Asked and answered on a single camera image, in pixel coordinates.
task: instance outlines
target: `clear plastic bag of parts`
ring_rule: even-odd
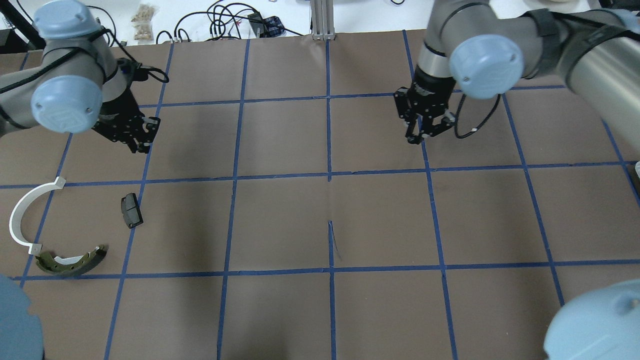
[[[140,4],[138,12],[131,18],[135,32],[133,40],[153,40],[154,31],[151,27],[151,18],[156,13],[156,7],[149,4]]]

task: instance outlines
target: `white curved bracket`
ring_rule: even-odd
[[[11,237],[22,246],[29,247],[29,254],[31,255],[40,255],[40,251],[42,250],[42,244],[34,244],[30,243],[24,239],[24,235],[22,235],[22,217],[24,216],[24,212],[27,211],[27,208],[31,203],[39,198],[39,196],[51,192],[53,190],[60,190],[65,186],[67,181],[58,176],[53,183],[42,184],[30,192],[25,194],[20,201],[15,205],[13,211],[11,212],[11,217],[9,218],[9,233],[11,233]]]

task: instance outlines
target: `grid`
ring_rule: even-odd
[[[410,52],[409,41],[407,39],[406,32],[403,31],[404,37],[404,45],[406,47],[406,55],[408,59],[409,71],[413,74],[413,63]],[[520,140],[518,137],[518,133],[516,131],[516,126],[513,120],[513,116],[511,114],[511,110],[509,108],[509,102],[505,95],[502,96],[502,100],[504,101],[504,106],[509,118],[509,123],[511,126],[511,130],[513,132],[513,137],[515,139],[515,143],[518,150],[518,155],[520,157],[521,164],[519,165],[498,165],[498,166],[478,166],[478,167],[444,167],[444,168],[431,168],[429,165],[429,156],[426,149],[426,146],[422,144],[422,156],[424,158],[424,168],[407,168],[401,170],[366,170],[366,171],[357,171],[357,172],[334,172],[332,170],[332,147],[331,147],[331,100],[332,99],[340,99],[340,98],[350,98],[350,97],[391,97],[392,93],[377,93],[377,94],[356,94],[356,95],[331,95],[331,75],[330,75],[330,42],[326,43],[326,96],[323,97],[288,97],[288,98],[273,98],[273,99],[245,99],[244,94],[246,90],[246,75],[248,68],[248,59],[250,53],[250,45],[251,40],[246,42],[246,48],[244,52],[244,65],[243,65],[243,77],[242,77],[242,87],[241,87],[241,96],[239,100],[234,101],[209,101],[209,102],[182,102],[182,103],[170,103],[165,104],[163,102],[164,97],[164,89],[165,85],[162,85],[162,90],[160,92],[158,103],[155,105],[143,105],[141,108],[155,108],[156,116],[159,116],[159,112],[162,107],[169,106],[192,106],[192,105],[201,105],[201,104],[239,104],[239,115],[238,115],[238,123],[237,123],[237,133],[236,133],[236,147],[234,154],[234,169],[233,176],[231,177],[203,177],[203,178],[188,178],[188,179],[147,179],[147,172],[150,163],[151,152],[147,155],[145,166],[143,170],[143,175],[139,181],[104,181],[104,182],[85,182],[85,183],[67,183],[66,186],[104,186],[104,185],[122,185],[122,184],[138,184],[140,186],[138,199],[143,206],[143,194],[145,191],[145,186],[147,184],[155,184],[155,183],[181,183],[181,182],[206,182],[206,181],[232,181],[232,197],[231,197],[231,205],[229,209],[229,222],[228,222],[228,231],[227,231],[227,246],[225,253],[225,265],[224,271],[221,272],[179,272],[179,273],[161,273],[161,274],[130,274],[127,272],[127,265],[129,262],[129,254],[131,253],[131,247],[134,241],[136,229],[131,229],[129,235],[129,241],[127,245],[126,255],[122,267],[122,271],[120,274],[85,274],[79,277],[79,279],[118,279],[119,285],[116,294],[115,305],[113,307],[113,314],[111,317],[111,325],[109,328],[109,337],[107,340],[107,346],[105,349],[104,359],[109,358],[109,351],[111,348],[111,342],[113,340],[113,332],[115,329],[116,322],[118,320],[118,310],[120,306],[120,299],[122,296],[122,289],[124,287],[124,283],[126,279],[146,279],[146,278],[162,278],[162,277],[221,277],[223,279],[222,285],[222,295],[221,295],[221,306],[220,306],[220,322],[218,324],[218,340],[217,340],[217,350],[218,350],[218,359],[221,356],[221,347],[222,347],[222,339],[224,335],[224,325],[225,325],[225,306],[226,306],[226,297],[227,297],[227,284],[229,277],[240,276],[240,275],[282,275],[282,274],[314,274],[314,273],[328,273],[330,276],[330,317],[331,317],[331,355],[332,360],[337,358],[337,346],[336,346],[336,317],[335,317],[335,274],[343,273],[343,272],[388,272],[388,271],[412,271],[412,270],[422,270],[422,271],[440,271],[442,273],[442,287],[443,287],[443,298],[445,304],[446,318],[448,323],[449,330],[449,340],[451,342],[451,354],[454,360],[458,359],[458,351],[456,348],[456,338],[455,338],[455,330],[454,330],[454,322],[452,318],[451,304],[449,300],[449,288],[447,285],[447,271],[448,270],[461,270],[461,269],[489,269],[489,268],[549,268],[554,285],[556,288],[557,298],[560,305],[564,305],[564,297],[563,292],[558,281],[556,268],[559,266],[588,266],[588,265],[625,265],[625,264],[640,264],[640,259],[613,259],[613,260],[590,260],[590,261],[554,261],[553,255],[550,250],[549,243],[547,241],[547,235],[545,231],[545,225],[543,223],[542,215],[540,213],[540,209],[538,206],[538,201],[536,199],[536,193],[534,190],[534,186],[531,181],[531,177],[529,175],[529,169],[532,168],[562,168],[562,167],[596,167],[596,166],[611,166],[611,167],[621,167],[622,171],[624,171],[625,176],[629,182],[629,186],[631,187],[631,191],[635,196],[635,200],[640,206],[640,198],[637,193],[633,190],[632,179],[630,174],[627,172],[627,165],[631,165],[634,162],[632,161],[624,161],[623,156],[616,144],[616,141],[611,133],[611,130],[604,124],[605,129],[607,131],[607,135],[614,147],[616,155],[618,157],[618,161],[610,161],[610,162],[601,162],[601,163],[578,163],[578,164],[563,164],[563,163],[554,163],[554,164],[541,164],[541,165],[529,165],[526,162],[522,146],[520,145]],[[173,44],[170,47],[168,61],[166,64],[166,72],[170,75],[170,67],[171,60],[173,55]],[[24,67],[26,63],[27,56],[22,62],[21,68]],[[531,90],[531,89],[547,89],[547,88],[563,88],[563,86],[520,86],[514,88],[514,90]],[[250,102],[265,102],[265,101],[306,101],[306,100],[314,100],[314,99],[326,99],[326,109],[327,109],[327,118],[326,118],[326,136],[327,136],[327,171],[322,173],[304,173],[304,174],[273,174],[273,175],[262,175],[262,176],[239,176],[237,173],[238,170],[238,157],[240,151],[240,139],[242,133],[242,120],[243,120],[243,107],[245,103]],[[65,150],[63,151],[63,155],[60,159],[60,164],[58,166],[57,176],[60,175],[65,158],[67,157],[67,152],[69,150],[70,143],[72,141],[72,135],[69,135],[67,139],[67,143],[65,146]],[[452,172],[452,171],[491,171],[491,170],[504,170],[504,169],[518,169],[522,170],[525,174],[525,178],[527,181],[527,185],[529,188],[529,193],[531,196],[532,205],[535,210],[535,215],[538,221],[538,226],[540,228],[540,233],[542,237],[542,241],[545,247],[547,261],[543,262],[533,262],[533,263],[479,263],[479,264],[447,264],[444,258],[444,252],[442,248],[442,241],[440,239],[440,228],[438,223],[438,210],[437,204],[434,196],[432,178],[431,175],[435,172]],[[438,264],[437,265],[415,265],[415,266],[358,266],[358,267],[335,267],[334,266],[334,238],[333,238],[333,225],[329,221],[327,231],[328,231],[328,259],[329,266],[321,267],[321,268],[299,268],[299,269],[287,269],[287,270],[240,270],[240,271],[230,271],[229,270],[229,262],[230,262],[230,251],[232,246],[232,232],[234,225],[234,210],[236,204],[236,192],[237,192],[237,184],[239,181],[244,180],[252,180],[252,179],[278,179],[278,178],[288,178],[288,177],[327,177],[328,181],[332,180],[334,176],[352,176],[352,175],[373,175],[373,174],[425,174],[428,182],[428,189],[426,189],[429,193],[429,201],[430,201],[430,210],[433,216],[433,225],[435,228],[435,236],[436,236],[436,244],[438,250]],[[32,188],[37,186],[37,184],[18,184],[18,185],[0,185],[0,189],[8,189],[8,188]],[[47,199],[47,203],[45,205],[44,213],[42,215],[42,219],[40,221],[38,232],[36,234],[35,242],[39,241],[40,235],[42,233],[42,229],[44,227],[47,213],[49,212],[49,206],[51,205],[52,198],[54,197],[54,193],[49,194],[49,198]],[[23,287],[26,281],[34,281],[34,280],[60,280],[58,277],[49,277],[46,275],[28,275],[31,259],[29,259],[24,268],[24,272],[22,276],[14,277],[13,280],[20,281],[20,287]]]

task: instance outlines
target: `white floor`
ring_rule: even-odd
[[[50,0],[22,0],[25,10],[33,17],[37,8]],[[134,29],[130,19],[142,3],[157,7],[152,26],[154,36],[161,30],[173,33],[176,22],[190,12],[205,11],[214,0],[82,0],[85,4],[100,6],[106,9],[115,19],[119,40],[127,40],[129,45],[138,42],[133,40]],[[276,15],[284,26],[299,33],[310,33],[310,7],[307,0],[224,0],[222,4],[234,1],[247,3],[258,9],[263,17]],[[390,0],[334,0],[335,30],[337,33],[354,33],[364,31],[390,31],[400,29],[424,29],[431,13],[434,0],[405,0],[402,5],[394,5]],[[596,6],[597,0],[569,0],[557,3],[550,0],[492,0],[491,4],[499,17],[517,17],[527,10],[535,8],[552,8],[559,12],[581,12]],[[92,10],[107,27],[111,22],[103,13]],[[181,25],[195,41],[209,38],[209,20],[206,15],[194,15]],[[242,38],[251,37],[250,26],[246,20],[241,24]]]

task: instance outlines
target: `blue cap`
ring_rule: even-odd
[[[624,9],[599,9],[601,11],[606,11],[617,16],[620,21],[624,24],[624,26],[633,31],[636,34],[640,34],[640,23],[638,23],[638,17],[630,12],[629,10]]]
[[[74,38],[100,30],[89,8],[76,0],[58,0],[36,10],[33,25],[45,39]]]
[[[571,300],[549,325],[549,360],[622,360],[640,354],[640,280]]]
[[[63,75],[40,84],[31,96],[33,117],[57,133],[81,133],[98,121],[102,90],[93,81]]]
[[[42,360],[42,326],[37,316],[27,312],[31,301],[2,275],[0,294],[0,359]]]
[[[524,72],[520,47],[502,35],[478,35],[467,39],[449,59],[451,74],[465,94],[491,99],[515,85]]]

